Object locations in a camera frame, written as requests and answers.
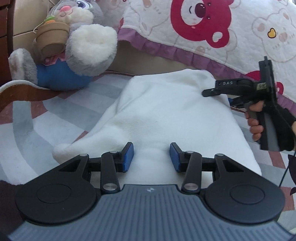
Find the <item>wooden cabinet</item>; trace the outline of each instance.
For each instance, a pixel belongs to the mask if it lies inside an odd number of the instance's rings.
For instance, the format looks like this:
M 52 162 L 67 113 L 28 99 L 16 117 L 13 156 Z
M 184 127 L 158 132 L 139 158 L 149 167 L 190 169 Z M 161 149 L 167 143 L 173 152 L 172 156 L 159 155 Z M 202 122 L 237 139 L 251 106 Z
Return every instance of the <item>wooden cabinet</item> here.
M 0 86 L 11 80 L 8 56 L 12 52 L 14 2 L 0 0 Z

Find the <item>white fleece cloth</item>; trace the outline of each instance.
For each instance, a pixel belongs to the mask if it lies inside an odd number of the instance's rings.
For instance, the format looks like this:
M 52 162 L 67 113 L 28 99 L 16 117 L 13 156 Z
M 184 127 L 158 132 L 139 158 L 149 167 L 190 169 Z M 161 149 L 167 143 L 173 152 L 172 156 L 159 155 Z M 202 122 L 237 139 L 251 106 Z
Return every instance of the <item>white fleece cloth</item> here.
M 127 173 L 118 173 L 123 184 L 182 184 L 184 174 L 175 172 L 169 155 L 171 142 L 213 158 L 223 153 L 261 175 L 252 150 L 234 119 L 226 95 L 203 97 L 215 79 L 205 70 L 133 77 L 121 96 L 96 126 L 71 145 L 61 144 L 53 157 L 62 163 L 81 153 L 100 157 L 134 144 Z M 91 181 L 99 186 L 98 174 Z M 202 187 L 212 182 L 203 173 Z

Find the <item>human hand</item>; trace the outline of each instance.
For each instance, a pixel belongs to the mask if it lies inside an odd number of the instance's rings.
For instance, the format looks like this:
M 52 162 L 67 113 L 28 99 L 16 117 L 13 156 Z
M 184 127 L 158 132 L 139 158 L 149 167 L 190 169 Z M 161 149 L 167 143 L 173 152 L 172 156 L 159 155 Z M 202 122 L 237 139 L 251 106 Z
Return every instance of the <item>human hand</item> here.
M 250 105 L 249 109 L 254 112 L 260 112 L 263 109 L 264 101 L 259 101 L 256 104 Z M 252 138 L 257 141 L 261 138 L 261 133 L 263 132 L 263 126 L 259 125 L 259 121 L 250 118 L 248 112 L 245 113 L 245 117 L 248 120 L 248 125 L 250 126 L 250 132 L 253 134 Z

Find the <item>ribbed plastic surface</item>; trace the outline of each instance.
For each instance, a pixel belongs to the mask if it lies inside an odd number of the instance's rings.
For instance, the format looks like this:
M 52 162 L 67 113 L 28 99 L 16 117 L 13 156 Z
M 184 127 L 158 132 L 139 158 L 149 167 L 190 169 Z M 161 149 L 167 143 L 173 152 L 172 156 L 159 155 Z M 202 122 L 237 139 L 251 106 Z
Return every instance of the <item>ribbed plastic surface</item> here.
M 105 195 L 88 215 L 70 224 L 43 227 L 25 222 L 12 241 L 288 241 L 276 222 L 233 225 L 212 215 L 197 196 L 175 185 L 125 185 Z

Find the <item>black glove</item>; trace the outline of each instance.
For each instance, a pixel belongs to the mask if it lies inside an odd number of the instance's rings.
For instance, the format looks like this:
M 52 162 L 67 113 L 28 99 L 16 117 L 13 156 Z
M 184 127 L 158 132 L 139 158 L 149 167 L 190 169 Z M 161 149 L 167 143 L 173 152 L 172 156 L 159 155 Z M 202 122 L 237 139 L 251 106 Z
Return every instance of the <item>black glove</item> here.
M 295 134 L 291 127 L 296 121 L 296 118 L 289 112 L 288 109 L 284 109 L 279 104 L 274 106 L 271 102 L 266 102 L 262 111 L 269 113 L 271 116 L 276 129 L 280 149 L 292 151 L 295 146 Z

